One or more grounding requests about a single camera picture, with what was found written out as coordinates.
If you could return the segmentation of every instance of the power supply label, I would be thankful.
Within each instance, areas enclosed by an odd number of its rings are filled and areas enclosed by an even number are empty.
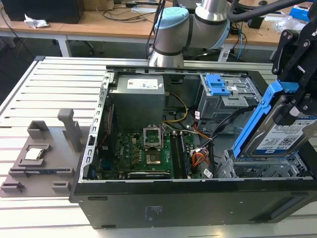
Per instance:
[[[128,89],[159,89],[157,79],[130,78],[128,79]]]
[[[303,129],[316,120],[316,116],[307,116],[298,118],[292,125],[275,125],[258,145],[257,152],[263,154],[285,152],[304,134]]]

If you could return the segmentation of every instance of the plastic bag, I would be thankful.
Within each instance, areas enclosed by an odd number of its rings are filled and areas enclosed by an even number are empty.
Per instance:
[[[28,17],[26,14],[24,14],[24,16],[25,16],[24,22],[29,27],[32,27],[33,29],[36,29],[38,27],[47,27],[47,26],[49,26],[45,20],[35,20],[35,19],[32,19],[31,17]]]
[[[286,16],[281,21],[274,23],[274,29],[277,33],[281,33],[285,29],[297,29],[297,24],[299,21],[294,20],[292,16]]]

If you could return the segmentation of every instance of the white sticker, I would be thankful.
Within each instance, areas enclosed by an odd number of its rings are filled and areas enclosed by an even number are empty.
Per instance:
[[[208,169],[204,170],[204,175],[206,175],[209,179],[212,178],[212,173]]]
[[[303,135],[303,128],[317,120],[315,118],[308,116],[296,120],[292,125],[275,125],[258,145],[257,150],[266,150],[265,153],[288,150]]]
[[[233,86],[233,87],[227,86],[227,89],[228,89],[228,90],[236,90],[236,91],[238,91],[238,89],[236,88],[236,86]]]
[[[130,78],[128,89],[158,89],[157,79]]]
[[[196,118],[197,120],[199,120],[199,119],[200,119],[200,112],[195,111],[195,118]]]

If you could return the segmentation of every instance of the aluminum profile table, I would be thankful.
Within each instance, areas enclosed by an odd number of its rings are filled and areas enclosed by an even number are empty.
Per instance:
[[[0,107],[0,183],[5,180],[32,120],[62,126],[60,108],[74,109],[80,125],[90,125],[107,64],[146,65],[140,59],[46,57],[34,61]],[[270,83],[271,64],[187,61],[185,66],[258,70]],[[317,237],[317,202],[277,224],[93,230],[78,204],[67,197],[0,198],[0,237]]]

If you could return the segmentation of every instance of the black computer case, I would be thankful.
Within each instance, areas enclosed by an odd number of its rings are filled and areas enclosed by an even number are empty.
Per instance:
[[[76,24],[84,14],[83,0],[2,0],[11,21],[23,21],[24,14],[37,20]]]

